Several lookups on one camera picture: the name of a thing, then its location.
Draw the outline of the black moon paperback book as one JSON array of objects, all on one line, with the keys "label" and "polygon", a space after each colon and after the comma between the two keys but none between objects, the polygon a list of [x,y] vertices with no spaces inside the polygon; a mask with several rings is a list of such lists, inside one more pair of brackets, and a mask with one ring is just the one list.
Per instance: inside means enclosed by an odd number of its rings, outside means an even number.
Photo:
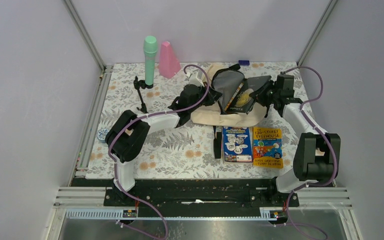
[{"label": "black moon paperback book", "polygon": [[250,94],[258,90],[264,83],[264,78],[261,77],[250,77],[244,80],[244,85],[227,109],[227,113],[232,114],[248,114],[254,100],[250,97]]}]

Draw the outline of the orange comic paperback book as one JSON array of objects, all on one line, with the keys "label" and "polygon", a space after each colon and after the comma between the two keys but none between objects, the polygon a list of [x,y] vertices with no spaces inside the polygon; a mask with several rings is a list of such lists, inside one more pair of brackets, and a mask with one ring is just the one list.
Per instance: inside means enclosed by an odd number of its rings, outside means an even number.
[{"label": "orange comic paperback book", "polygon": [[243,87],[245,81],[243,80],[239,86],[236,88],[235,92],[233,93],[232,97],[230,98],[230,100],[227,102],[227,105],[224,107],[224,111],[227,112],[229,106],[231,105],[231,103],[233,102],[233,100],[235,99],[235,97],[237,96],[237,94],[240,92],[241,88]]}]

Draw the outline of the beige canvas backpack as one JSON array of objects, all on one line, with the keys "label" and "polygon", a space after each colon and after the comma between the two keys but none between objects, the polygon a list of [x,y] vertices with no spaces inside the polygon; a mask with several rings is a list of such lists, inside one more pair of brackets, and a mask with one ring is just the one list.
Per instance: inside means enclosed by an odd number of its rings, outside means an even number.
[{"label": "beige canvas backpack", "polygon": [[256,103],[250,95],[272,80],[270,75],[246,77],[241,66],[223,67],[212,63],[207,69],[210,93],[214,103],[194,110],[190,119],[195,124],[222,127],[253,127],[263,121],[267,107]]}]

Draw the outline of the blue comic paperback book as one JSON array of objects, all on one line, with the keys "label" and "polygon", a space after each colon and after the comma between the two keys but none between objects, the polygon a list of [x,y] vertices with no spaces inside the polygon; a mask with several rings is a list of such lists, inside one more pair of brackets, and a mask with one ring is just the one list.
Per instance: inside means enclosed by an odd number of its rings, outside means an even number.
[{"label": "blue comic paperback book", "polygon": [[252,138],[249,127],[222,128],[222,159],[226,164],[253,162]]}]

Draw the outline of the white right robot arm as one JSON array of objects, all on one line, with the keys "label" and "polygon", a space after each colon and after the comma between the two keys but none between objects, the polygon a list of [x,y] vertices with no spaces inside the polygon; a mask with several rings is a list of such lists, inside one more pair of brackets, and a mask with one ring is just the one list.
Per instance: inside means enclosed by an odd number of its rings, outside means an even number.
[{"label": "white right robot arm", "polygon": [[341,138],[323,129],[304,109],[305,102],[295,97],[294,76],[280,74],[250,94],[255,103],[273,107],[299,137],[292,170],[276,177],[276,187],[267,191],[267,201],[281,205],[287,194],[300,189],[324,187],[338,174]]}]

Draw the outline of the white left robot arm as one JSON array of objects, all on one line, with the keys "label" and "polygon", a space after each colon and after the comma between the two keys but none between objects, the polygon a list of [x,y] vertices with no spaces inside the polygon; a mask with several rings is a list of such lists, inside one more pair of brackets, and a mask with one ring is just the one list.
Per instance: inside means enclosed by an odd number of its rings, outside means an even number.
[{"label": "white left robot arm", "polygon": [[205,83],[191,81],[184,86],[167,111],[135,114],[124,111],[105,136],[109,156],[114,160],[116,199],[124,206],[135,200],[134,159],[139,155],[148,134],[181,127],[201,106],[211,106],[222,96]]}]

